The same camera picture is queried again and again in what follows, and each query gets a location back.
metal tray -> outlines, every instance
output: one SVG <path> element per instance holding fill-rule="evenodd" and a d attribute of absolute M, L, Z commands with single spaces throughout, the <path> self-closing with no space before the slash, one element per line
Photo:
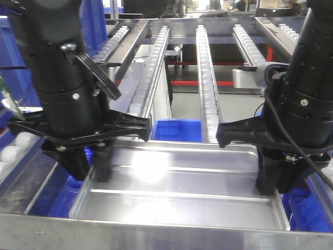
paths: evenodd
<path fill-rule="evenodd" d="M 289 230 L 279 195 L 255 187 L 254 146 L 117 141 L 107 154 L 96 157 L 71 218 Z"/>

black cable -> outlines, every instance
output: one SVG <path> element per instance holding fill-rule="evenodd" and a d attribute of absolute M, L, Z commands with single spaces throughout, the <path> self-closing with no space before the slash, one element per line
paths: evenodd
<path fill-rule="evenodd" d="M 268 104 L 268 106 L 270 107 L 273 116 L 277 122 L 277 125 L 279 126 L 281 132 L 283 133 L 283 135 L 287 138 L 287 140 L 289 141 L 290 144 L 292 144 L 294 146 L 294 148 L 299 152 L 299 154 L 305 159 L 305 161 L 309 164 L 309 166 L 319 175 L 319 177 L 328 185 L 328 187 L 333 191 L 333 183 L 327 178 L 326 175 L 323 174 L 323 172 L 317 168 L 316 164 L 313 162 L 312 159 L 309 158 L 309 156 L 307 156 L 307 154 L 303 151 L 303 149 L 301 149 L 301 147 L 293 140 L 293 138 L 291 138 L 290 134 L 288 133 L 288 131 L 285 129 L 285 127 L 283 126 L 279 115 L 272 103 L 272 100 L 270 99 L 267 90 L 265 90 L 265 100 Z"/>
<path fill-rule="evenodd" d="M 262 106 L 264 106 L 264 104 L 265 104 L 265 103 L 262 103 L 262 104 L 260 104 L 260 105 L 258 106 L 258 108 L 255 110 L 255 112 L 254 112 L 254 114 L 253 114 L 253 117 L 256 117 L 256 116 L 257 116 L 257 112 L 258 112 L 258 110 L 259 110 Z"/>
<path fill-rule="evenodd" d="M 0 67 L 0 70 L 11 70 L 11 69 L 27 69 L 25 66 L 7 66 L 7 67 Z"/>

blue plastic crate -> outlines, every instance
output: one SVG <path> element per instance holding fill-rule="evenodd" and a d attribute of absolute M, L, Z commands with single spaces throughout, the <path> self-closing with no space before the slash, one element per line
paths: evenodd
<path fill-rule="evenodd" d="M 152 140 L 202 142 L 201 121 L 188 119 L 161 119 L 155 122 Z"/>
<path fill-rule="evenodd" d="M 0 18 L 0 48 L 0 66 L 24 66 L 7 18 Z M 0 70 L 0 76 L 10 87 L 15 100 L 20 100 L 26 95 L 26 100 L 21 105 L 40 106 L 36 92 L 33 88 L 30 88 L 30 71 L 24 69 Z"/>
<path fill-rule="evenodd" d="M 292 231 L 333 232 L 323 204 L 309 188 L 294 188 L 283 195 L 282 203 Z"/>
<path fill-rule="evenodd" d="M 76 181 L 69 177 L 50 209 L 48 216 L 68 218 L 69 211 L 73 206 L 82 183 L 82 181 Z"/>
<path fill-rule="evenodd" d="M 108 39 L 102 0 L 83 0 L 80 8 L 82 32 L 90 56 L 96 55 Z"/>

screw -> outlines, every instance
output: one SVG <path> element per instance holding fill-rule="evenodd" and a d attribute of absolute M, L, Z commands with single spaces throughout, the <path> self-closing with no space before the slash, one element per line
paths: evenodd
<path fill-rule="evenodd" d="M 105 147 L 105 146 L 106 146 L 105 142 L 98 142 L 96 144 L 96 147 Z"/>
<path fill-rule="evenodd" d="M 72 97 L 73 97 L 74 100 L 78 100 L 78 99 L 80 99 L 80 95 L 79 95 L 78 93 L 74 93 L 74 94 L 72 95 Z"/>
<path fill-rule="evenodd" d="M 100 89 L 94 89 L 93 97 L 96 97 L 97 95 L 99 95 L 99 93 L 100 93 Z"/>
<path fill-rule="evenodd" d="M 307 106 L 309 104 L 308 100 L 307 99 L 302 99 L 301 100 L 301 105 L 302 106 Z"/>
<path fill-rule="evenodd" d="M 38 230 L 38 231 L 36 232 L 36 234 L 37 234 L 38 236 L 43 236 L 43 235 L 44 235 L 44 232 L 41 231 L 41 230 Z"/>
<path fill-rule="evenodd" d="M 67 51 L 75 51 L 76 50 L 76 44 L 75 43 L 65 43 L 60 46 L 60 49 L 63 52 Z"/>
<path fill-rule="evenodd" d="M 296 160 L 296 155 L 293 155 L 291 153 L 286 154 L 286 161 L 294 161 Z"/>
<path fill-rule="evenodd" d="M 64 152 L 64 151 L 66 151 L 66 147 L 64 147 L 64 146 L 59 146 L 59 147 L 57 147 L 56 149 L 57 149 L 57 151 L 59 151 L 59 152 Z"/>

metal support beam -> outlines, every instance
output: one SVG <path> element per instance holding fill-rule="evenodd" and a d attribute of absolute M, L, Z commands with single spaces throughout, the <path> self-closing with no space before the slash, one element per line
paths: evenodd
<path fill-rule="evenodd" d="M 201 130 L 203 142 L 215 143 L 217 124 L 222 122 L 216 78 L 209 42 L 204 26 L 197 28 L 197 63 L 201 106 Z"/>
<path fill-rule="evenodd" d="M 266 38 L 267 44 L 284 63 L 290 62 L 296 46 L 295 41 L 265 17 L 255 18 L 255 28 Z"/>
<path fill-rule="evenodd" d="M 139 20 L 108 60 L 109 64 L 121 65 L 116 68 L 116 81 L 122 80 L 135 56 L 136 50 L 141 45 L 142 39 L 147 35 L 148 22 L 149 20 Z"/>

